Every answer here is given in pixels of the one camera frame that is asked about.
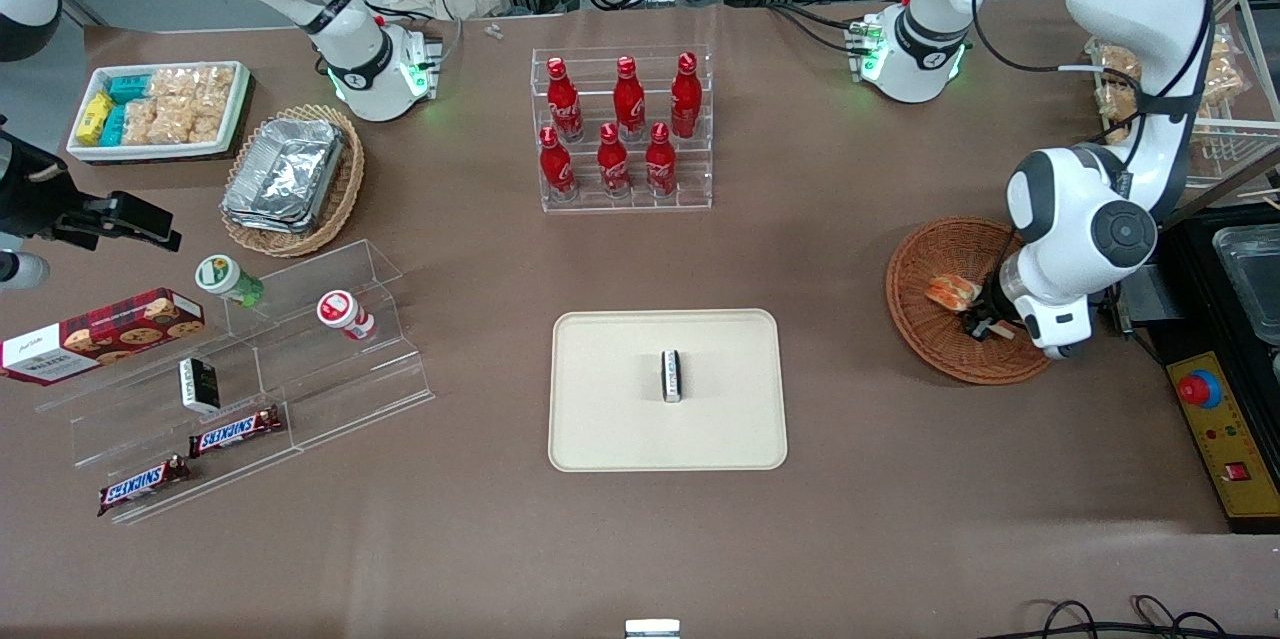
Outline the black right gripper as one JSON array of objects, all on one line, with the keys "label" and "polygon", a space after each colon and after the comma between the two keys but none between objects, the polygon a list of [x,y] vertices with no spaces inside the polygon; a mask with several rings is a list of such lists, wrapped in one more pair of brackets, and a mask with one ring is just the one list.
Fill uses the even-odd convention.
[{"label": "black right gripper", "polygon": [[90,201],[90,211],[100,218],[64,216],[77,206],[77,188],[67,165],[54,152],[46,152],[6,132],[1,133],[1,232],[31,238],[56,220],[56,241],[81,250],[96,251],[102,238],[140,241],[168,252],[178,252],[179,232],[165,238],[134,225],[172,225],[173,215],[134,193],[113,191]]}]

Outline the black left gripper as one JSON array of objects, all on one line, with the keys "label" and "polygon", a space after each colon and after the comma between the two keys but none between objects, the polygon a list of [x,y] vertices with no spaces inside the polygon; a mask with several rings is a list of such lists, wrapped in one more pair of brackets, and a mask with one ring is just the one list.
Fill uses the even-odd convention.
[{"label": "black left gripper", "polygon": [[975,311],[963,312],[963,329],[972,338],[993,334],[1015,341],[1016,328],[1006,321],[1018,323],[1019,312],[1001,286],[1000,271],[992,271],[982,286]]}]

